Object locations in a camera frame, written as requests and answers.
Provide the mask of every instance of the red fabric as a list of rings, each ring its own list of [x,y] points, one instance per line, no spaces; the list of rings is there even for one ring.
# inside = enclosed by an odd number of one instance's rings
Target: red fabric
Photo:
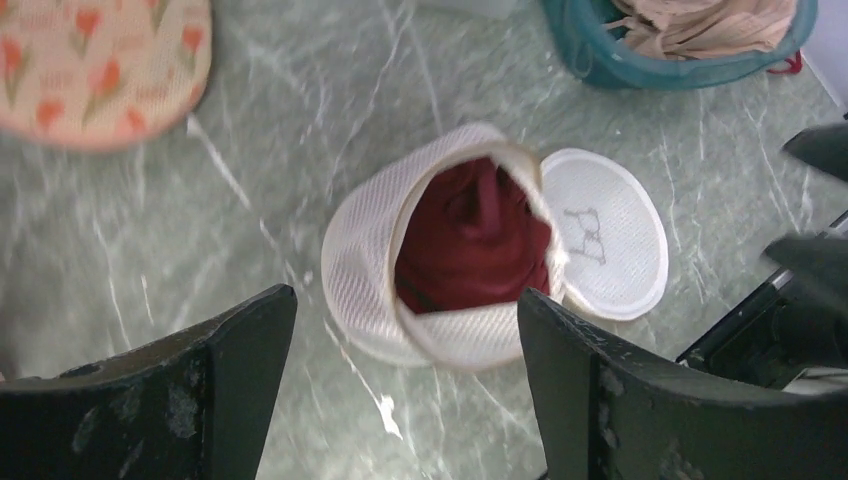
[[[514,302],[526,287],[549,293],[551,228],[521,187],[489,158],[437,175],[421,197],[395,267],[395,287],[415,313]]]

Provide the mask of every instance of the laundry basket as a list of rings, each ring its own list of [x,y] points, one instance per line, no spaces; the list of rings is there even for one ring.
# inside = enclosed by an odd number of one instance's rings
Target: laundry basket
[[[627,31],[604,24],[624,15],[610,0],[542,0],[560,57],[572,75],[601,88],[688,90],[730,83],[780,62],[801,48],[816,21],[817,0],[798,0],[786,37],[768,53],[707,60],[658,60],[618,42]]]

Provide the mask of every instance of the basket lid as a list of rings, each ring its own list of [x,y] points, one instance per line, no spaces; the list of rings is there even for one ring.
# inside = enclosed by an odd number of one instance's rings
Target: basket lid
[[[656,207],[630,172],[579,149],[542,162],[543,194],[570,261],[569,295],[587,313],[628,321],[659,303],[668,241]]]

